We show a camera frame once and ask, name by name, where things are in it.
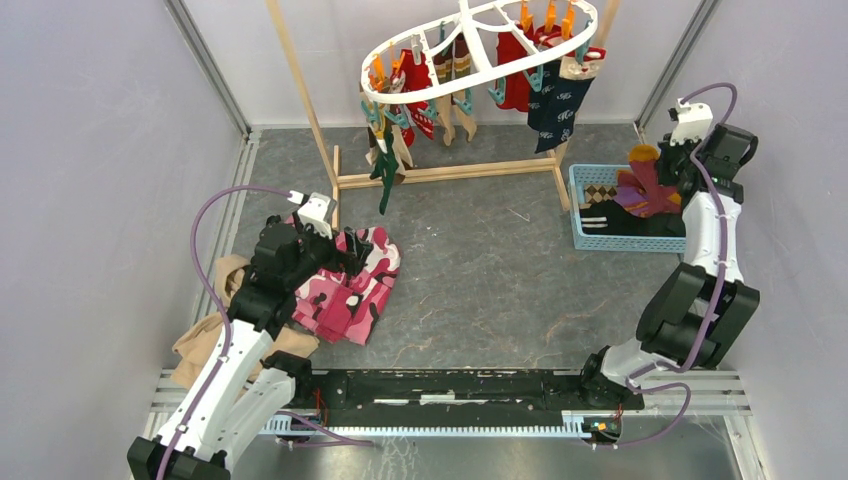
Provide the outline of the purple maroon striped sock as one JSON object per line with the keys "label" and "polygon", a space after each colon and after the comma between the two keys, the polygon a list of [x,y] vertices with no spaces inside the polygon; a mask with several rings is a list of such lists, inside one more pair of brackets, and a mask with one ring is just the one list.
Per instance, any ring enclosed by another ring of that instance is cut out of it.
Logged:
{"label": "purple maroon striped sock", "polygon": [[635,217],[649,218],[682,211],[682,198],[676,188],[659,183],[656,171],[659,157],[655,147],[640,144],[630,150],[628,168],[617,171],[614,201]]}

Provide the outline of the navy santa hat sock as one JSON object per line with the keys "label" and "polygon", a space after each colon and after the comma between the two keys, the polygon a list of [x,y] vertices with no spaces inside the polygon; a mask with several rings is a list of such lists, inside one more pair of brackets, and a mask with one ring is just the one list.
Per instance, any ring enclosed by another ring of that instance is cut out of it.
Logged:
{"label": "navy santa hat sock", "polygon": [[562,132],[560,138],[555,141],[555,146],[548,150],[557,148],[573,135],[577,113],[592,82],[604,65],[606,55],[605,49],[590,47],[581,62],[577,60],[575,52],[559,59],[561,65],[556,84],[555,110]]}

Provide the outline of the red santa sock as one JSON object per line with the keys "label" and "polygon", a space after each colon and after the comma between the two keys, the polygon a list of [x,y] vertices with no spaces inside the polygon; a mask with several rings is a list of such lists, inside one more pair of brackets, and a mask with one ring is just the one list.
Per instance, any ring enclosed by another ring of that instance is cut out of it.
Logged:
{"label": "red santa sock", "polygon": [[542,25],[531,34],[531,40],[538,51],[548,50],[570,40],[572,29],[573,22],[567,19],[562,24],[552,25],[550,29]]}
{"label": "red santa sock", "polygon": [[[524,58],[527,55],[523,44],[511,32],[501,32],[497,36],[497,64],[502,65]],[[517,110],[527,113],[531,86],[522,72],[505,78],[504,100],[499,105],[504,110]]]}

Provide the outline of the white oval clip hanger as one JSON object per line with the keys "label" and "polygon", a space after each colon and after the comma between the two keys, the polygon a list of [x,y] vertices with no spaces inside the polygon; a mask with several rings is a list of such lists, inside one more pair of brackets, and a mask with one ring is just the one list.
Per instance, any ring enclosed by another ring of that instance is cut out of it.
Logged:
{"label": "white oval clip hanger", "polygon": [[[602,46],[606,40],[612,21],[619,8],[617,1],[609,1],[606,9],[599,12],[588,1],[568,1],[567,6],[582,13],[586,21],[583,27],[575,27],[570,40],[554,48],[538,51],[532,40],[524,34],[519,22],[506,11],[511,1],[489,1],[471,7],[468,2],[460,1],[458,11],[409,28],[396,34],[376,46],[360,67],[360,87],[373,102],[381,105],[404,105],[405,103],[428,101],[457,90],[503,80],[508,75],[522,72],[528,74],[532,69],[550,61],[560,59],[566,54],[582,53],[585,47]],[[499,34],[511,32],[523,44],[527,55],[524,58],[506,64],[496,65],[490,59],[483,44],[483,33]],[[434,56],[445,50],[462,33],[472,56],[471,74],[445,84],[438,81],[434,66]],[[414,57],[423,59],[428,69],[431,86],[409,93],[390,93],[384,85],[390,77],[389,70],[383,66],[383,60],[389,57],[394,48],[409,46]]]}

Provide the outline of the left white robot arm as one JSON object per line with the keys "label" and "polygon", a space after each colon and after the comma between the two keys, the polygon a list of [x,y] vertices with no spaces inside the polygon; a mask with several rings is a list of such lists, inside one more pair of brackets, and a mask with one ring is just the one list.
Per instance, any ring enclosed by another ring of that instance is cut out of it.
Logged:
{"label": "left white robot arm", "polygon": [[279,218],[261,231],[245,278],[222,314],[223,328],[199,377],[159,432],[136,438],[127,452],[136,479],[228,479],[246,448],[284,406],[314,394],[309,360],[286,352],[268,359],[291,320],[296,291],[325,269],[360,273],[372,242]]}

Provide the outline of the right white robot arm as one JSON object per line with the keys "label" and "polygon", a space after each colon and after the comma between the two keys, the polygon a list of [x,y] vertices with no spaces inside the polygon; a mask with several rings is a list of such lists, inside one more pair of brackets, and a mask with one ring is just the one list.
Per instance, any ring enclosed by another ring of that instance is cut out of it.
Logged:
{"label": "right white robot arm", "polygon": [[730,350],[760,303],[736,256],[736,224],[744,188],[734,178],[754,157],[759,139],[721,122],[705,135],[664,136],[653,167],[657,183],[680,199],[685,227],[682,261],[645,307],[633,338],[591,355],[577,382],[591,408],[613,408],[635,395],[653,370],[712,369]]}

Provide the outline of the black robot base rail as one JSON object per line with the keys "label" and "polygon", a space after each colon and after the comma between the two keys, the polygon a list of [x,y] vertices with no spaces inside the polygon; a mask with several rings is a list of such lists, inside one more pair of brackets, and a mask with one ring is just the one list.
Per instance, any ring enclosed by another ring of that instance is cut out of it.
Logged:
{"label": "black robot base rail", "polygon": [[560,426],[565,412],[636,411],[617,387],[599,393],[575,371],[554,369],[315,370],[287,409],[327,414],[329,427]]}

